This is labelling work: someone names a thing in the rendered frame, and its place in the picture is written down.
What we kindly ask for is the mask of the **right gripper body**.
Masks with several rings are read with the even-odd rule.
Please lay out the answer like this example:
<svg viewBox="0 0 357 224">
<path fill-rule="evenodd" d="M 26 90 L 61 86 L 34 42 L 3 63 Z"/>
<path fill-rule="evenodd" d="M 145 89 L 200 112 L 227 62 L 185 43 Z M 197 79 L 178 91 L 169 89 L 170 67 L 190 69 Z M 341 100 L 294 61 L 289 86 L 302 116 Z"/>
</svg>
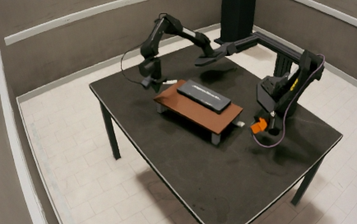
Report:
<svg viewBox="0 0 357 224">
<path fill-rule="evenodd" d="M 163 83 L 167 82 L 167 77 L 161 75 L 161 69 L 158 71 L 154 71 L 151 75 L 145 77 L 144 80 L 142 81 L 143 85 L 146 87 L 148 87 L 150 83 L 155 86 L 157 84 L 160 85 L 161 82 Z"/>
</svg>

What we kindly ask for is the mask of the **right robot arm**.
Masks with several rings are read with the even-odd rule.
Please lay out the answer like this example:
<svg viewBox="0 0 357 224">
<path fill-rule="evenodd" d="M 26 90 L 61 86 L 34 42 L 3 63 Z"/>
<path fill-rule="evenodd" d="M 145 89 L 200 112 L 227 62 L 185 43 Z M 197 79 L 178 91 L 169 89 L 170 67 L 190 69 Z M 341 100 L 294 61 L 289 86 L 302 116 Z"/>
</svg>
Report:
<svg viewBox="0 0 357 224">
<path fill-rule="evenodd" d="M 211 40 L 209 40 L 209 38 L 203 33 L 197 33 L 181 26 L 181 22 L 178 19 L 168 14 L 162 16 L 162 19 L 158 18 L 154 20 L 154 23 L 156 22 L 157 24 L 152 31 L 151 36 L 140 49 L 141 56 L 144 60 L 137 66 L 139 67 L 139 72 L 143 77 L 148 77 L 154 71 L 161 69 L 161 61 L 157 55 L 160 53 L 158 50 L 159 42 L 164 34 L 164 30 L 165 34 L 181 36 L 184 39 L 190 40 L 194 45 L 201 47 L 204 53 L 201 54 L 203 56 L 198 56 L 199 58 L 216 58 L 223 53 L 222 51 L 214 51 L 210 44 Z M 174 30 L 176 31 L 174 32 Z M 155 55 L 153 56 L 153 54 Z"/>
</svg>

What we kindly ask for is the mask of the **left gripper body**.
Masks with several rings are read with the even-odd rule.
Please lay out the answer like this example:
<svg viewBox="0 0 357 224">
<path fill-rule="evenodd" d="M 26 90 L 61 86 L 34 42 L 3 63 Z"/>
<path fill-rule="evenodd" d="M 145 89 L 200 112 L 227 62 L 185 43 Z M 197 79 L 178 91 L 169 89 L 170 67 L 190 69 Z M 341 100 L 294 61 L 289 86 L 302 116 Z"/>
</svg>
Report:
<svg viewBox="0 0 357 224">
<path fill-rule="evenodd" d="M 263 109 L 259 110 L 257 114 L 255 114 L 253 117 L 256 120 L 256 124 L 251 126 L 251 129 L 253 130 L 254 134 L 265 130 L 265 132 L 268 131 L 269 129 L 269 124 L 270 124 L 270 112 L 265 113 Z"/>
</svg>

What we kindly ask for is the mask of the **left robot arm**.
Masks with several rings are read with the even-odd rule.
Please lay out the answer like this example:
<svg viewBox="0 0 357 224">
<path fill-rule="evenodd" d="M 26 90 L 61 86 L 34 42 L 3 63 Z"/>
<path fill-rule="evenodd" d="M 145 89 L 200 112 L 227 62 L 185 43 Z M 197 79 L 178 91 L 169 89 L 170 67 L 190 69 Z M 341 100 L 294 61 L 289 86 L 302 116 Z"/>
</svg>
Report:
<svg viewBox="0 0 357 224">
<path fill-rule="evenodd" d="M 282 129 L 285 111 L 291 105 L 286 113 L 286 118 L 294 114 L 294 108 L 297 101 L 302 96 L 306 88 L 314 81 L 320 81 L 322 78 L 323 65 L 320 69 L 323 59 L 308 50 L 303 51 L 300 57 L 300 64 L 287 77 L 283 77 L 280 82 L 274 84 L 272 80 L 267 77 L 260 85 L 276 102 L 274 111 L 271 111 L 270 124 L 268 133 L 272 136 L 280 134 Z M 317 67 L 318 66 L 318 67 Z M 318 69 L 318 72 L 315 70 Z M 316 75 L 316 76 L 315 76 Z M 277 89 L 276 89 L 277 88 Z M 288 116 L 288 117 L 287 117 Z"/>
</svg>

